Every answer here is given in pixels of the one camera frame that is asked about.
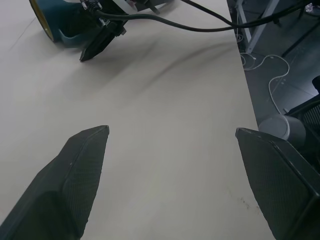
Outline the grey round cylinder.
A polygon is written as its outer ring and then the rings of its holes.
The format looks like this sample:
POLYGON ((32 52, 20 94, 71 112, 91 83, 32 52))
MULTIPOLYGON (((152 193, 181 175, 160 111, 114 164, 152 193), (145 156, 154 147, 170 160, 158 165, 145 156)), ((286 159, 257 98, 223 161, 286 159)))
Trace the grey round cylinder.
POLYGON ((292 116, 283 114, 272 115, 263 120, 258 130, 270 135, 275 143, 289 143, 297 150, 301 150, 307 139, 307 131, 303 123, 292 116))

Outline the blue mug with yellow inside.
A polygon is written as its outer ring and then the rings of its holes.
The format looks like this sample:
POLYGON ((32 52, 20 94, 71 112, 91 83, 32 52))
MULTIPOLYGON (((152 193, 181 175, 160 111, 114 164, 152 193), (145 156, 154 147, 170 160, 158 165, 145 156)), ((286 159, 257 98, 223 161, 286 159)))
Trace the blue mug with yellow inside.
POLYGON ((28 0, 46 35, 67 47, 83 45, 95 37, 100 26, 79 0, 28 0))

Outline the grey metal frame leg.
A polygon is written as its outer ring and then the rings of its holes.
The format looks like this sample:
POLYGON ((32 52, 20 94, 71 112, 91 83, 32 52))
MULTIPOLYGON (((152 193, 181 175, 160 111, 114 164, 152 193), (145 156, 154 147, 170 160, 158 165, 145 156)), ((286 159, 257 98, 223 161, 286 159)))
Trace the grey metal frame leg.
MULTIPOLYGON (((269 0, 264 12, 262 13, 262 18, 272 15, 278 5, 280 0, 269 0)), ((243 9, 244 0, 236 0, 235 9, 237 12, 237 20, 240 23, 245 24, 247 22, 246 15, 243 9)), ((244 38, 246 39, 246 48, 245 52, 251 54, 254 50, 260 36, 262 35, 267 24, 263 24, 257 27, 254 27, 253 33, 250 32, 249 28, 244 29, 244 38)))

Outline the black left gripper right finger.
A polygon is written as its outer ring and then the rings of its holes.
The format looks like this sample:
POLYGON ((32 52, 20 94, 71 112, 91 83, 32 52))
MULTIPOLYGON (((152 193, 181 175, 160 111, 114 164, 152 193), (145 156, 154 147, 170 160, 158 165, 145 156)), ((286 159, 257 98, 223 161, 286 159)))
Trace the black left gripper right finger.
POLYGON ((286 140, 239 127, 254 198, 276 240, 320 240, 320 174, 286 140))

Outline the black stand leg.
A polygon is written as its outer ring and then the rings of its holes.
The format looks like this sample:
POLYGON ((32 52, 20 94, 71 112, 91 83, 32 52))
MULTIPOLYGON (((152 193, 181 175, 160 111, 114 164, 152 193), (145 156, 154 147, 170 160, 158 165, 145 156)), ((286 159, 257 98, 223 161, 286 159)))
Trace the black stand leg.
POLYGON ((317 22, 307 30, 298 40, 296 40, 287 50, 281 55, 282 58, 285 58, 290 52, 292 52, 299 44, 303 42, 312 32, 314 32, 318 27, 320 27, 320 17, 317 19, 317 22))

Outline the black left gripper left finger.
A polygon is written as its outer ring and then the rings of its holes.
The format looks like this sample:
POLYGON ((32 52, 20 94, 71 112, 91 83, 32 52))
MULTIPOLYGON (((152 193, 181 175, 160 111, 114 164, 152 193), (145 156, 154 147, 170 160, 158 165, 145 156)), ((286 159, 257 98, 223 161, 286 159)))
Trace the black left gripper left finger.
POLYGON ((110 129, 71 136, 0 225, 0 240, 80 240, 97 195, 110 129))

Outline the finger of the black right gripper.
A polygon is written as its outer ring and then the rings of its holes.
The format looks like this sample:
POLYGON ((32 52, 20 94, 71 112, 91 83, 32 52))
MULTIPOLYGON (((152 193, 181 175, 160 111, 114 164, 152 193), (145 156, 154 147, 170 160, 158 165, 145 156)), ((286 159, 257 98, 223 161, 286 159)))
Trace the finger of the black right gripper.
POLYGON ((85 62, 100 54, 115 38, 116 24, 104 25, 83 48, 80 61, 85 62))

